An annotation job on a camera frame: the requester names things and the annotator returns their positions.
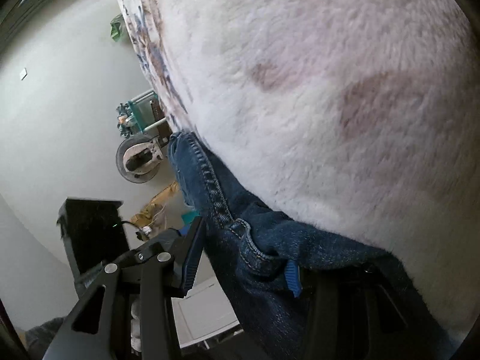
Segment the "blue jeans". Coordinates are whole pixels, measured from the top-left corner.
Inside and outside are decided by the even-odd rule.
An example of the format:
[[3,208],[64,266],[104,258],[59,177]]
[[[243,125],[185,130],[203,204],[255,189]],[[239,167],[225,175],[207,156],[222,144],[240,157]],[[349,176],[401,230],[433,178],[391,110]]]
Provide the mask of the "blue jeans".
[[375,265],[413,311],[437,358],[453,353],[395,257],[270,210],[193,133],[171,136],[169,160],[186,203],[207,220],[205,252],[239,322],[273,359],[301,357],[308,314],[308,299],[289,290],[287,262],[308,270]]

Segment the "blanket stain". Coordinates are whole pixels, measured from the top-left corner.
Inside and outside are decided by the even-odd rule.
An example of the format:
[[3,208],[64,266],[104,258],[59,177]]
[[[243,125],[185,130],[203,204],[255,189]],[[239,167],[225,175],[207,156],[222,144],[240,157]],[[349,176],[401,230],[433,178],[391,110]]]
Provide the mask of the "blanket stain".
[[340,94],[340,129],[351,140],[385,123],[401,102],[421,102],[422,86],[404,72],[385,72],[347,86]]
[[265,92],[275,90],[283,82],[278,74],[277,66],[270,62],[256,64],[250,71],[250,77]]

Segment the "fleece blanket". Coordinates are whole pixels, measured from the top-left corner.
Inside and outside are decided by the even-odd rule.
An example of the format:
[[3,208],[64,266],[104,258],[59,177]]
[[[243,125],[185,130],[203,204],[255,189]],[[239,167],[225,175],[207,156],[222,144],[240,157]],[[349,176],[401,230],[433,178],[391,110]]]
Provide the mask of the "fleece blanket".
[[172,130],[295,220],[397,256],[462,339],[480,313],[480,66],[454,0],[118,0]]

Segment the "teal machine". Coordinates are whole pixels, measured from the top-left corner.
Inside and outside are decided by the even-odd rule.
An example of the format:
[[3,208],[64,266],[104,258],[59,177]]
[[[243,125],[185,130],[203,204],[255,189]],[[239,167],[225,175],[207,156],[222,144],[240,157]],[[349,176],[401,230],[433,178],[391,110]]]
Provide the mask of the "teal machine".
[[120,135],[125,140],[117,149],[117,169],[132,183],[151,180],[164,159],[162,148],[171,130],[160,108],[157,94],[150,90],[117,107]]

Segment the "silver bolt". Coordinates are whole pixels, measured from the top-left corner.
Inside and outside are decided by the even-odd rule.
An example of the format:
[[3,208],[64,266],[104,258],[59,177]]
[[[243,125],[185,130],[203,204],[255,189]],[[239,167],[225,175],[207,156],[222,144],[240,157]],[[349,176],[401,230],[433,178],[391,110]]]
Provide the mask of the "silver bolt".
[[117,268],[118,268],[117,264],[114,264],[114,263],[107,264],[105,266],[105,272],[108,273],[108,274],[112,274],[117,270]]
[[171,258],[172,258],[172,255],[167,251],[164,251],[163,253],[160,253],[159,255],[157,255],[157,260],[162,263],[165,261],[168,261]]

